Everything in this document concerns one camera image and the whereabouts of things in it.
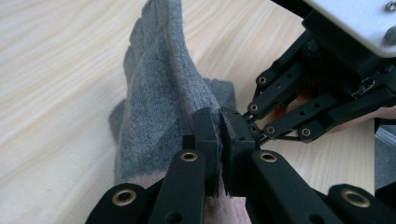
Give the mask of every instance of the skin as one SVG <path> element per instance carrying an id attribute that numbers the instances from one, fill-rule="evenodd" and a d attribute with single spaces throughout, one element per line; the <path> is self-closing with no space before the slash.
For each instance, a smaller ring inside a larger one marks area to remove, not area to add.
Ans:
<path id="1" fill-rule="evenodd" d="M 300 90 L 298 93 L 298 96 L 296 98 L 297 102 L 301 105 L 305 104 L 309 100 L 315 97 L 315 93 L 306 89 L 306 90 Z M 287 108 L 278 106 L 274 109 L 274 111 L 271 113 L 271 120 L 279 119 L 283 115 L 287 113 Z M 352 127 L 354 125 L 357 125 L 361 122 L 366 121 L 367 119 L 374 119 L 374 118 L 380 118 L 380 119 L 396 119 L 396 105 L 392 107 L 381 107 L 377 109 L 375 112 L 366 114 L 362 117 L 359 117 L 357 119 L 353 119 L 351 121 L 348 121 L 346 123 L 340 124 L 333 129 L 329 131 L 329 133 L 337 133 L 340 131 L 343 131 L 344 129 L 347 129 L 349 127 Z"/>

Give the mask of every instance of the gray sock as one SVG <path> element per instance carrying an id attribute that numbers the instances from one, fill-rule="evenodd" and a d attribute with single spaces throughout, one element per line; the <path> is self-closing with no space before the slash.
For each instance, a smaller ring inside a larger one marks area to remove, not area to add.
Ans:
<path id="1" fill-rule="evenodd" d="M 187 51 L 181 2 L 150 0 L 132 31 L 124 70 L 126 100 L 116 106 L 110 126 L 119 144 L 117 182 L 166 171 L 193 134 L 192 115 L 211 107 L 234 108 L 233 84 L 203 80 Z"/>

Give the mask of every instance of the screw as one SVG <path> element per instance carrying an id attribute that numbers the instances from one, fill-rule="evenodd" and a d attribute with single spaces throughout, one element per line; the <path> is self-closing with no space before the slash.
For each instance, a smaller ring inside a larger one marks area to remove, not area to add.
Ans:
<path id="1" fill-rule="evenodd" d="M 392 0 L 387 4 L 387 9 L 389 11 L 396 11 L 396 0 Z"/>
<path id="2" fill-rule="evenodd" d="M 388 45 L 396 45 L 396 26 L 390 27 L 384 35 L 384 42 Z"/>
<path id="3" fill-rule="evenodd" d="M 320 53 L 318 43 L 313 39 L 310 39 L 305 43 L 304 50 L 308 56 L 313 58 L 317 58 Z"/>

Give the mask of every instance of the light wood surface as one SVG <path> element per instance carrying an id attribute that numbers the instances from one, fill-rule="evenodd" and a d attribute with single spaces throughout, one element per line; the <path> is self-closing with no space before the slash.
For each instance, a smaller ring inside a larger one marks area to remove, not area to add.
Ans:
<path id="1" fill-rule="evenodd" d="M 83 223 L 111 188 L 107 118 L 126 95 L 122 60 L 146 1 L 2 1 L 0 223 Z M 204 77 L 231 80 L 246 111 L 255 77 L 303 31 L 266 0 L 183 1 L 184 33 Z M 313 188 L 374 191 L 373 123 L 311 144 L 271 142 Z"/>

